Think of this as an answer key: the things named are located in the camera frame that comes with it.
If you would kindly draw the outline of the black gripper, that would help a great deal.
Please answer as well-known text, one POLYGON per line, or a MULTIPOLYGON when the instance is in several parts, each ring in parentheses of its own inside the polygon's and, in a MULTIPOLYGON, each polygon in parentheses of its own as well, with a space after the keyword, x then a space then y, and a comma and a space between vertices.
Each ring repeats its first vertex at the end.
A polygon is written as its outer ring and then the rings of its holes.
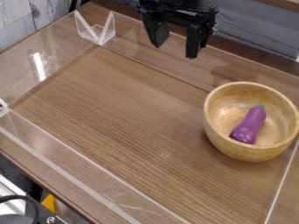
POLYGON ((169 38, 168 24, 186 28, 185 57, 194 59, 213 33, 218 9, 213 0, 138 0, 144 28, 158 48, 169 38))

